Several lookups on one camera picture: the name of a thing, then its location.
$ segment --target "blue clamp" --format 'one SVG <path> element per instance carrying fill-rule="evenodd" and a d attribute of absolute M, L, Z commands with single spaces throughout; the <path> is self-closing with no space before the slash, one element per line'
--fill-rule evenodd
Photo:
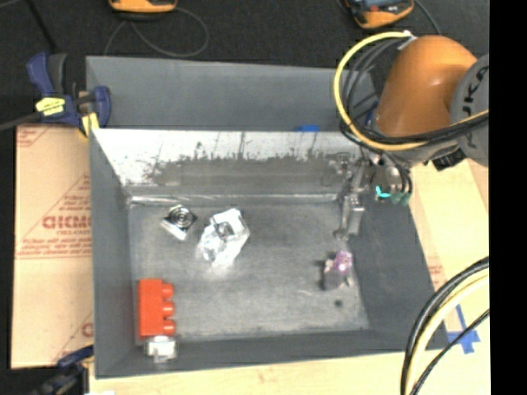
<path fill-rule="evenodd" d="M 104 127 L 110 118 L 110 90 L 106 86 L 96 86 L 88 95 L 77 100 L 71 95 L 64 94 L 62 82 L 65 59 L 64 53 L 50 55 L 42 52 L 36 54 L 26 64 L 31 83 L 38 88 L 43 100 L 47 97 L 63 100 L 63 104 L 54 107 L 51 112 L 37 109 L 40 122 L 70 124 L 87 134 L 82 121 L 85 114 L 80 113 L 78 107 L 82 104 L 93 104 L 90 111 L 96 113 L 99 126 Z"/>

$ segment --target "clamp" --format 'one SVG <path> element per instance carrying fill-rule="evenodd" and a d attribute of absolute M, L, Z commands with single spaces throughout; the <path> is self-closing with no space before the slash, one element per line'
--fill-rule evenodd
<path fill-rule="evenodd" d="M 35 105 L 41 123 L 65 123 L 81 129 L 86 135 L 91 128 L 104 127 L 111 111 L 110 90 L 96 86 L 86 96 L 73 99 L 64 94 L 63 65 L 65 53 L 38 53 L 26 64 L 31 83 L 41 95 Z M 80 105 L 91 104 L 88 114 L 79 111 Z"/>

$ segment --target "blue tape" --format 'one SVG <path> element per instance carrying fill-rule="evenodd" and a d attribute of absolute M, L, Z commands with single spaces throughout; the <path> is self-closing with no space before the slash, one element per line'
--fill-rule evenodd
<path fill-rule="evenodd" d="M 293 132 L 318 132 L 319 127 L 316 124 L 304 124 L 293 129 Z"/>
<path fill-rule="evenodd" d="M 455 306 L 455 311 L 458 314 L 459 322 L 461 323 L 461 330 L 460 331 L 450 331 L 447 333 L 448 341 L 452 342 L 454 339 L 457 338 L 457 336 L 462 333 L 463 330 L 467 328 L 467 323 L 464 320 L 463 311 L 461 310 L 461 306 L 458 304 Z M 469 331 L 467 335 L 465 335 L 463 338 L 461 338 L 458 342 L 458 344 L 461 345 L 463 348 L 464 354 L 472 354 L 474 353 L 474 343 L 480 342 L 481 339 L 479 338 L 478 333 L 475 329 L 472 331 Z"/>

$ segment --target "metal object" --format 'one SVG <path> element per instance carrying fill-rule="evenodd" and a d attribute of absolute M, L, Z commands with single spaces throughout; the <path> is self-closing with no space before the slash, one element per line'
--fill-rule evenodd
<path fill-rule="evenodd" d="M 178 240 L 184 241 L 189 228 L 195 221 L 196 216 L 187 207 L 177 205 L 169 210 L 161 225 Z"/>
<path fill-rule="evenodd" d="M 342 218 L 340 228 L 335 230 L 333 235 L 337 239 L 347 239 L 350 235 L 358 235 L 364 206 L 361 202 L 361 193 L 366 189 L 365 178 L 366 169 L 370 169 L 367 160 L 359 160 L 352 182 L 347 184 L 340 197 L 342 203 Z"/>
<path fill-rule="evenodd" d="M 178 344 L 174 337 L 159 335 L 144 342 L 145 355 L 153 357 L 154 363 L 166 363 L 177 358 Z"/>
<path fill-rule="evenodd" d="M 198 243 L 198 253 L 212 265 L 230 265 L 249 238 L 249 228 L 237 209 L 214 215 Z"/>

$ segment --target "purple object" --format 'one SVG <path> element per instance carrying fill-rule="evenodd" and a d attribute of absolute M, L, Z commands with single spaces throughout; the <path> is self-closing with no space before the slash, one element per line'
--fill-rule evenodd
<path fill-rule="evenodd" d="M 346 250 L 339 250 L 333 260 L 331 269 L 337 271 L 342 277 L 347 277 L 352 268 L 352 254 Z"/>

